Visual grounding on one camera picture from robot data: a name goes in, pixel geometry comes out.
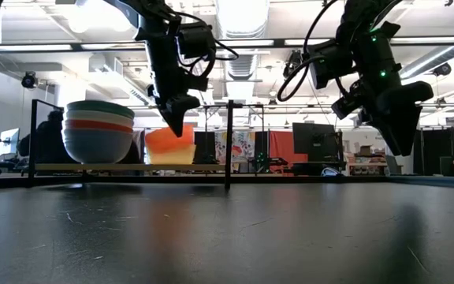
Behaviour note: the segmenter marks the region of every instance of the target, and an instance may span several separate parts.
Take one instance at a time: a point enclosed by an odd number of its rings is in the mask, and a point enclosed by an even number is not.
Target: monitor
[[[296,154],[307,154],[309,162],[337,160],[339,141],[333,125],[293,123],[292,129]]]
[[[17,153],[19,129],[11,129],[1,132],[0,139],[0,156]]]

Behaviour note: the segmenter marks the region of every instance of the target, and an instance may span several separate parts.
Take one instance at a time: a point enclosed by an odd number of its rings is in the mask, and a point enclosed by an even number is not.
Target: black table
[[[454,189],[0,189],[0,283],[454,283]]]

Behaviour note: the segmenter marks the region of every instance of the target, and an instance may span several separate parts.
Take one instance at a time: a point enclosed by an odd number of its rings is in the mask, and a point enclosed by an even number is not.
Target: red bowl
[[[122,125],[113,123],[100,122],[100,121],[87,121],[87,120],[69,120],[66,119],[62,122],[63,129],[106,129],[121,131],[125,133],[132,133],[132,129]]]

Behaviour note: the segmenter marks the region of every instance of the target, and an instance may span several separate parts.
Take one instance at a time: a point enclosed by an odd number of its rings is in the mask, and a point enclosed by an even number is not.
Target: poster
[[[227,146],[227,132],[214,134],[214,149],[216,158],[220,164],[225,164]],[[232,163],[246,163],[248,158],[255,156],[255,133],[233,133],[233,157]]]

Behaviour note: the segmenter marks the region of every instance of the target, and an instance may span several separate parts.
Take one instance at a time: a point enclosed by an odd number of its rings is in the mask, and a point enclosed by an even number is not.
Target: gray bowl
[[[79,163],[118,163],[129,152],[131,133],[104,129],[63,129],[69,156]]]

